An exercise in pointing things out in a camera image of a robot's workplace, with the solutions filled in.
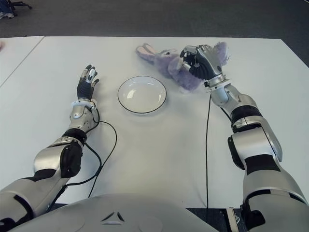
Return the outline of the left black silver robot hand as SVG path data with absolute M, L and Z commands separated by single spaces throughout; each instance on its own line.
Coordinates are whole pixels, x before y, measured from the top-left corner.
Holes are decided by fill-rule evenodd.
M 78 99 L 92 99 L 94 87 L 99 82 L 99 79 L 96 78 L 97 74 L 98 73 L 96 71 L 96 68 L 91 64 L 85 67 L 85 69 L 82 71 L 77 86 Z

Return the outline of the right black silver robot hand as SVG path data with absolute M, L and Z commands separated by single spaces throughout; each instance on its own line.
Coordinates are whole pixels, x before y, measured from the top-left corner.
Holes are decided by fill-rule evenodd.
M 227 43 L 218 42 L 215 46 L 188 45 L 181 51 L 180 58 L 183 59 L 183 67 L 191 75 L 208 81 L 223 74 L 222 67 L 229 59 Z

